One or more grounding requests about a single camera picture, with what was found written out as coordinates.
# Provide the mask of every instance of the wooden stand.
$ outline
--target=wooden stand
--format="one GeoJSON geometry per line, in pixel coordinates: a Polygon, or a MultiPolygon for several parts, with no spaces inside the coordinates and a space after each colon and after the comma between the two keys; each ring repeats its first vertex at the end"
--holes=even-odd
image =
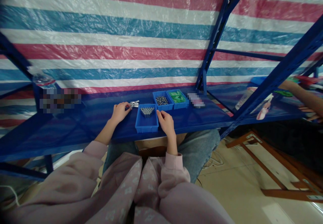
{"type": "Polygon", "coordinates": [[[287,154],[274,149],[261,139],[255,132],[250,131],[247,134],[239,137],[227,144],[227,148],[240,145],[243,149],[262,167],[263,170],[278,184],[281,189],[262,189],[261,191],[265,196],[304,200],[309,202],[323,203],[323,177],[306,166],[296,161],[287,154]],[[299,182],[292,182],[296,188],[308,190],[288,190],[287,187],[246,147],[244,142],[258,142],[263,146],[271,155],[273,155],[285,168],[287,168],[299,182]]]}

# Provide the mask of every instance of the another person's hand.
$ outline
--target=another person's hand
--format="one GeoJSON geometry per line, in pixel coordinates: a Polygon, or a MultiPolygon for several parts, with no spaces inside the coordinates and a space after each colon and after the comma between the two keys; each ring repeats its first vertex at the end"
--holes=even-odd
{"type": "Polygon", "coordinates": [[[290,80],[285,80],[278,88],[284,89],[284,90],[290,90],[293,87],[297,87],[298,84],[290,81],[290,80]]]}
{"type": "Polygon", "coordinates": [[[126,115],[129,114],[129,112],[132,110],[132,108],[129,108],[127,110],[125,110],[125,108],[130,106],[131,105],[128,102],[121,102],[118,105],[114,105],[111,121],[116,124],[119,124],[121,121],[123,121],[126,115]]]}
{"type": "Polygon", "coordinates": [[[302,112],[307,112],[307,113],[315,113],[314,115],[312,115],[311,117],[309,117],[307,120],[308,121],[313,121],[313,120],[317,120],[318,123],[322,123],[323,122],[323,117],[321,117],[320,115],[318,115],[314,110],[306,107],[306,106],[300,106],[299,109],[302,112]]]}
{"type": "Polygon", "coordinates": [[[169,136],[176,136],[174,130],[174,121],[170,114],[157,110],[157,116],[162,130],[169,136]]]}

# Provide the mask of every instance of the jeans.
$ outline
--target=jeans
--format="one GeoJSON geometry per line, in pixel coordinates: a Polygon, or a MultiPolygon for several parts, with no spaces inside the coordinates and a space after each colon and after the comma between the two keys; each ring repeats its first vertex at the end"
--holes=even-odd
{"type": "MultiPolygon", "coordinates": [[[[187,133],[183,142],[178,146],[178,152],[183,155],[183,166],[189,172],[191,183],[195,183],[203,166],[219,143],[220,135],[217,129],[187,133]]],[[[138,147],[134,142],[109,145],[103,172],[124,152],[138,155],[138,147]]]]}

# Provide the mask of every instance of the small blue tray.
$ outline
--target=small blue tray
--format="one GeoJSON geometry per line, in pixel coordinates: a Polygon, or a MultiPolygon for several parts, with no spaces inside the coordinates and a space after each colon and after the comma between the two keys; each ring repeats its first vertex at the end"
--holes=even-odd
{"type": "Polygon", "coordinates": [[[169,92],[176,92],[176,91],[180,91],[179,89],[174,89],[174,90],[168,90],[167,91],[167,94],[169,96],[169,98],[171,98],[172,102],[174,103],[174,110],[176,109],[181,109],[181,108],[187,108],[188,107],[188,104],[189,104],[189,101],[188,99],[186,98],[186,96],[183,94],[182,91],[180,91],[182,93],[182,95],[185,97],[186,99],[186,102],[181,102],[181,103],[175,103],[172,99],[172,97],[170,96],[169,92]]]}
{"type": "Polygon", "coordinates": [[[149,133],[157,132],[159,127],[158,117],[157,117],[157,105],[156,104],[139,104],[135,128],[137,133],[149,133]],[[154,107],[155,110],[152,112],[150,118],[145,118],[141,113],[141,108],[154,107]]]}
{"type": "Polygon", "coordinates": [[[169,96],[169,94],[167,94],[166,91],[153,92],[152,95],[154,96],[154,101],[155,101],[155,104],[157,105],[157,109],[159,111],[162,111],[162,110],[163,111],[167,111],[167,110],[172,110],[173,109],[174,103],[172,101],[172,98],[169,96]],[[167,101],[168,101],[169,104],[168,105],[161,105],[161,106],[159,106],[157,104],[156,98],[157,97],[160,97],[160,96],[166,97],[166,99],[167,99],[167,101]]]}

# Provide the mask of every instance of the pink hoodie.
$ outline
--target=pink hoodie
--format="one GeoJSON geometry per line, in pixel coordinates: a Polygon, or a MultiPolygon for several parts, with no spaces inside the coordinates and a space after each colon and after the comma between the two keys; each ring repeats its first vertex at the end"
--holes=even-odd
{"type": "Polygon", "coordinates": [[[39,193],[15,209],[13,223],[125,223],[132,202],[134,223],[234,223],[220,203],[190,183],[182,156],[151,157],[123,153],[104,173],[107,146],[92,141],[83,153],[51,173],[39,193]]]}

